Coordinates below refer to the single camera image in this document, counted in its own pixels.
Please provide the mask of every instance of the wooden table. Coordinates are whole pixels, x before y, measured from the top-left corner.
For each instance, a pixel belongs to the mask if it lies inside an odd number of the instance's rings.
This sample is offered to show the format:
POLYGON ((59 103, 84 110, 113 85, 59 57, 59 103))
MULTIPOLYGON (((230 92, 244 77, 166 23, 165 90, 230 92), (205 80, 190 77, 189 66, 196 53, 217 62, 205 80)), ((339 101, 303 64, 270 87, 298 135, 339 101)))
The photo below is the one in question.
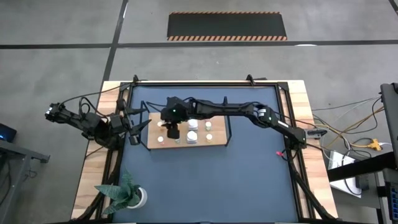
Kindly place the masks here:
MULTIPOLYGON (((239 81, 220 81, 220 82, 242 82, 239 81)), ((277 81, 256 81, 256 82, 277 82, 277 81)), ((282 80, 280 82, 287 82, 289 84, 289 92, 292 100, 292 106, 294 110, 295 119, 301 120, 307 123, 313 124, 313 116, 311 112, 310 102, 308 100, 307 91, 305 89, 305 84, 303 80, 282 80)), ((111 81, 104 82, 102 91, 108 90, 119 86, 121 81, 111 81)), ((104 114, 110 114, 115 111, 116 100, 118 98, 119 89, 108 91, 101 94, 98 103, 98 110, 104 114)), ((285 102, 284 93, 282 96, 282 104, 284 106, 284 111, 287 111, 287 104, 285 102)), ((310 125, 303 123, 296 123, 296 125, 303 129, 312 128, 310 125)), ((314 139, 308 139, 308 143, 319 146, 319 142, 314 139)), ((99 148, 94 141, 90 141, 87 147, 87 154, 99 148)), ((337 217, 337 211, 335 207, 335 201, 333 200, 333 195, 329 185, 328 174, 326 172, 326 167, 323 162, 322 152, 318 149, 312 147, 307 147, 303 151, 303 158, 305 163, 305 169, 307 172, 308 182, 311 191, 314 193, 319 202, 326 208, 326 210, 337 217)), ((106 149, 102 149, 86 159, 81 172, 80 182, 78 186, 78 191, 75 198, 75 204, 73 206, 73 211, 71 218, 79 217, 87 208, 87 206, 95 198, 98 191, 94 188, 95 185, 100 185, 104 172, 104 164, 106 160, 106 149)), ((111 163, 111 171, 114 167, 116 154, 113 152, 113 161, 111 163)), ((299 190, 300 200, 303 208, 304 217, 308 217, 307 203, 304 193, 299 190)))

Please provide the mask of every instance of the orange striped border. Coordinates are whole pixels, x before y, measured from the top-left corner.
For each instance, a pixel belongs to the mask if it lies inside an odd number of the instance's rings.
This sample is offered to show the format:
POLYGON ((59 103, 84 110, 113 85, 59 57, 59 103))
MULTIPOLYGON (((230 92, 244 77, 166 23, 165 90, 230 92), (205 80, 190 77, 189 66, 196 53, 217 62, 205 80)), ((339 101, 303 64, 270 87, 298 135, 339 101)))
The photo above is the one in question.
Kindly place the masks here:
POLYGON ((172 14, 280 14, 280 12, 221 12, 221 11, 200 11, 200 12, 171 12, 172 14))
POLYGON ((286 36, 170 36, 168 41, 285 41, 286 36))

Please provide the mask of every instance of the white pot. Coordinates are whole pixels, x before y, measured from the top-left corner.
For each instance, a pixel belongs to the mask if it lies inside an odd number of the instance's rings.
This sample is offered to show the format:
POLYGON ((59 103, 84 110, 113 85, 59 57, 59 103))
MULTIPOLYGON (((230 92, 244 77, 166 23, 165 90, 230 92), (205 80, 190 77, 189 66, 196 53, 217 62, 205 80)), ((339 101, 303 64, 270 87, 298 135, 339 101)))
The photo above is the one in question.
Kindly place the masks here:
POLYGON ((141 192, 141 200, 139 201, 139 203, 137 205, 127 206, 127 208, 131 208, 131 209, 141 208, 142 206, 145 205, 145 203, 147 203, 147 199, 148 199, 147 191, 145 189, 143 189, 142 187, 139 187, 138 190, 141 192))

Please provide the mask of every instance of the concrete floor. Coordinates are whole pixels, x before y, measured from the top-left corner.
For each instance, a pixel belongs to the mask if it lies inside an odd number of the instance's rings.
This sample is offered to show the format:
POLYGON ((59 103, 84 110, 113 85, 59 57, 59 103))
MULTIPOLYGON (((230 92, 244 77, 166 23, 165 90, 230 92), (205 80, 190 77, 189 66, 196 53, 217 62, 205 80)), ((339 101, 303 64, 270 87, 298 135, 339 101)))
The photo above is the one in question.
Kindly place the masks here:
MULTIPOLYGON (((0 44, 110 43, 121 3, 0 0, 0 44)), ((280 11, 289 40, 398 39, 398 17, 387 0, 132 0, 119 42, 164 42, 169 12, 202 10, 280 11)), ((108 54, 108 49, 0 50, 0 123, 19 131, 18 145, 51 154, 48 164, 33 163, 39 174, 24 184, 13 223, 69 219, 87 141, 69 126, 46 121, 44 112, 52 102, 98 91, 108 54)), ((149 80, 232 80, 249 73, 301 79, 312 108, 321 108, 377 96, 380 84, 397 82, 396 58, 398 45, 118 49, 110 80, 131 80, 134 74, 149 80)), ((76 110, 77 102, 67 106, 76 110)), ((335 126, 367 116, 370 107, 356 108, 335 126)), ((316 114, 333 122, 346 110, 316 114)), ((389 141, 384 113, 377 119, 376 130, 349 140, 389 141)), ((363 129, 373 125, 368 121, 363 129)), ((344 200, 350 196, 333 193, 340 218, 377 222, 375 210, 354 207, 344 200)))

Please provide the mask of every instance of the black floor mat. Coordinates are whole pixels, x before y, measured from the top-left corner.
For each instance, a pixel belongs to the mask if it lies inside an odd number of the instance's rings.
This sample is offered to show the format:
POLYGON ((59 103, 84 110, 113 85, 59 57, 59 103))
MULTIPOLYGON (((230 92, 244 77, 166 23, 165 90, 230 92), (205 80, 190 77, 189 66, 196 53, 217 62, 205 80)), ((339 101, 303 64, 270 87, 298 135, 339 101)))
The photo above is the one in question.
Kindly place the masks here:
POLYGON ((280 12, 172 12, 170 41, 287 40, 280 12))

